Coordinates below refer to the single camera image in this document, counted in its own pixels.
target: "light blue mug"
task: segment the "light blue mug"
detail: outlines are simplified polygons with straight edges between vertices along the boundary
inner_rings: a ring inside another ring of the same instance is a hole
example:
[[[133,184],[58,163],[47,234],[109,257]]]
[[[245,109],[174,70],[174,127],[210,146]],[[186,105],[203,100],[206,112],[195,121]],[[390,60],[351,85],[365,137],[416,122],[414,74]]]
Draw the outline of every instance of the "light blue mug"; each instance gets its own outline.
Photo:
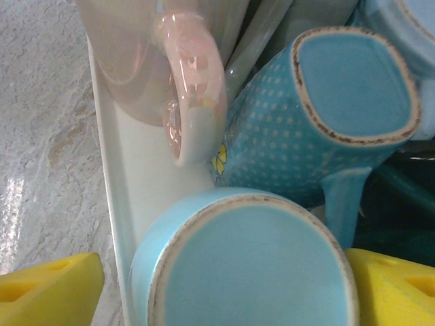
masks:
[[[331,233],[254,189],[213,189],[163,213],[135,253],[130,291],[140,326],[359,323],[353,274]]]
[[[349,22],[381,34],[406,60],[421,97],[421,125],[415,140],[435,136],[434,17],[434,0],[361,0]]]
[[[326,225],[351,247],[372,169],[419,125],[417,91],[384,38],[353,27],[300,35],[247,84],[212,160],[219,186],[326,202]]]

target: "polka dot mug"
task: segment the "polka dot mug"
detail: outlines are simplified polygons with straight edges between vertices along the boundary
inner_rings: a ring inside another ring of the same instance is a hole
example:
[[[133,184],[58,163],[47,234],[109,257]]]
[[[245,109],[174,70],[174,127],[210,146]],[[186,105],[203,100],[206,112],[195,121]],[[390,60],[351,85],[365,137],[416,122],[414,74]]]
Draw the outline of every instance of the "polka dot mug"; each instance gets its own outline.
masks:
[[[313,29],[232,104],[212,175],[218,187],[263,189],[307,208],[326,202],[326,225],[348,248],[367,176],[419,120],[411,74],[384,38],[355,27]]]

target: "mug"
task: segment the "mug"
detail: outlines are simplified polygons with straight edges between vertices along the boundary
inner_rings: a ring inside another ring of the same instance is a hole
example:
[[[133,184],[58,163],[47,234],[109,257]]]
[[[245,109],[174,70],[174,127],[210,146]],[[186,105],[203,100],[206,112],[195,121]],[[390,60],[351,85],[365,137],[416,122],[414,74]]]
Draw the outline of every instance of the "mug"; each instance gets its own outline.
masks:
[[[293,0],[261,2],[225,71],[228,103],[232,103],[239,93],[240,87],[292,3]]]
[[[358,0],[295,0],[258,61],[264,66],[274,55],[309,29],[344,25]]]
[[[435,140],[409,141],[400,146],[390,160],[395,162],[435,161]]]
[[[142,326],[359,324],[353,274],[328,229],[254,189],[174,204],[143,236],[129,290]]]
[[[218,150],[227,100],[213,36],[228,58],[248,3],[75,0],[111,95],[132,117],[164,125],[179,166]]]
[[[371,170],[416,131],[419,98],[394,47],[352,27],[300,35],[247,84],[211,161],[217,186],[263,189],[304,207],[352,245]]]
[[[403,55],[421,97],[421,125],[414,140],[435,136],[435,1],[361,0],[349,21],[387,38]]]
[[[355,235],[354,248],[435,267],[435,230],[374,230]]]
[[[435,230],[434,163],[387,162],[364,186],[358,232]]]

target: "countertop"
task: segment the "countertop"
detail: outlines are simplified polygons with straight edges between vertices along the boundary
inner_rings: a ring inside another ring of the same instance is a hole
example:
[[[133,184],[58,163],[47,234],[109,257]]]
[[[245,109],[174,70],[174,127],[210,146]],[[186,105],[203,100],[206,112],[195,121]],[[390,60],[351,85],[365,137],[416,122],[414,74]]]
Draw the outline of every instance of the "countertop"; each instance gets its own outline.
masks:
[[[86,35],[72,0],[0,2],[0,274],[97,252],[123,325]]]

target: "yellow flower design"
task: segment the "yellow flower design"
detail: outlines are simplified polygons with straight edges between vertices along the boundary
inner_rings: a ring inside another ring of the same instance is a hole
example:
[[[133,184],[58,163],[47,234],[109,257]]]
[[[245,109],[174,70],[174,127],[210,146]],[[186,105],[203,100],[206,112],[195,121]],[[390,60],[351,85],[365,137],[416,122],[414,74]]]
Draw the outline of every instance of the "yellow flower design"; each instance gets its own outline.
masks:
[[[219,174],[222,175],[225,171],[224,164],[226,163],[226,148],[225,145],[220,145],[219,153],[211,160],[211,163],[213,165],[214,170]]]

